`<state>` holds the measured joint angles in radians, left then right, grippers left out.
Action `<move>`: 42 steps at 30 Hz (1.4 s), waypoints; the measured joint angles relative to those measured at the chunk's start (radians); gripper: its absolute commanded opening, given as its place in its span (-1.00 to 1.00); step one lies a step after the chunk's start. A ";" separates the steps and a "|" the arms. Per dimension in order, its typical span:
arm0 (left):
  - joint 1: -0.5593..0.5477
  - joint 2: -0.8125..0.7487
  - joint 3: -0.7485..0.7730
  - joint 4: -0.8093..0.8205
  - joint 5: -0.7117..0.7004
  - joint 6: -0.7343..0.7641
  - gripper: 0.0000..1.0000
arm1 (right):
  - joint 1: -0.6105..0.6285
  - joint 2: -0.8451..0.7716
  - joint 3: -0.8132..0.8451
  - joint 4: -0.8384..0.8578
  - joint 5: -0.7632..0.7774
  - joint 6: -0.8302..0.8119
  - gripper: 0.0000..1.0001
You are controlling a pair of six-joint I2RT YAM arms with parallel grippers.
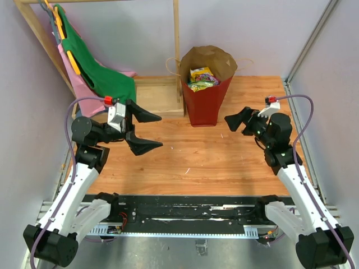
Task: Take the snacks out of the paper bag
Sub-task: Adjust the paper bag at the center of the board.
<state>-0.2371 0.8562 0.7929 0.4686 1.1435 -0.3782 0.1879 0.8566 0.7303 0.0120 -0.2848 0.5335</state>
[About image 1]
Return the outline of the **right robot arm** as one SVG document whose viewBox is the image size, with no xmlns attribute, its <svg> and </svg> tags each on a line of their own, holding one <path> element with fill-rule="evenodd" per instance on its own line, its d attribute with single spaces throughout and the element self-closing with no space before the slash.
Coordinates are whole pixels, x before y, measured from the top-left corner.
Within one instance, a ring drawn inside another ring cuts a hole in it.
<svg viewBox="0 0 359 269">
<path fill-rule="evenodd" d="M 286 208 L 277 196 L 259 199 L 254 217 L 260 224 L 275 223 L 295 245 L 304 268 L 323 268 L 352 263 L 349 251 L 354 240 L 350 227 L 341 226 L 324 206 L 314 190 L 298 153 L 290 144 L 291 119 L 283 113 L 270 118 L 244 107 L 239 113 L 228 115 L 225 121 L 235 132 L 245 125 L 242 134 L 254 136 L 264 146 L 264 159 L 273 173 L 288 190 L 299 216 Z"/>
</svg>

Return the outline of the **red brown paper bag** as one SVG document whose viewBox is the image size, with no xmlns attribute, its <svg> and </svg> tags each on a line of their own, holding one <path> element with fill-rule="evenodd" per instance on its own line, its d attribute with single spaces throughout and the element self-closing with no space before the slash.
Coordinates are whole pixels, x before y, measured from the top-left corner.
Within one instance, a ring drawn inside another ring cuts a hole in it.
<svg viewBox="0 0 359 269">
<path fill-rule="evenodd" d="M 191 48 L 176 63 L 178 70 L 173 74 L 182 85 L 191 125 L 215 126 L 231 80 L 241 70 L 237 61 L 224 50 L 206 45 Z"/>
</svg>

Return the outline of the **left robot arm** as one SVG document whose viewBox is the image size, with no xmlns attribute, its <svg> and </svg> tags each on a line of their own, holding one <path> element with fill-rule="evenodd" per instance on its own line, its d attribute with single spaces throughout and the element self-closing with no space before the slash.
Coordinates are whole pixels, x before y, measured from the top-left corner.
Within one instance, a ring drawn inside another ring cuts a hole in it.
<svg viewBox="0 0 359 269">
<path fill-rule="evenodd" d="M 163 144 L 138 138 L 135 125 L 158 122 L 162 118 L 128 99 L 125 103 L 106 96 L 101 101 L 108 106 L 108 119 L 99 123 L 88 117 L 78 117 L 71 126 L 65 126 L 66 140 L 72 159 L 72 168 L 65 184 L 49 210 L 36 225 L 28 225 L 23 233 L 30 251 L 30 267 L 36 268 L 35 259 L 67 267 L 74 259 L 80 243 L 102 220 L 109 222 L 127 216 L 119 207 L 119 196 L 101 192 L 91 204 L 78 211 L 88 188 L 102 172 L 109 148 L 101 143 L 126 141 L 134 155 L 140 156 Z"/>
</svg>

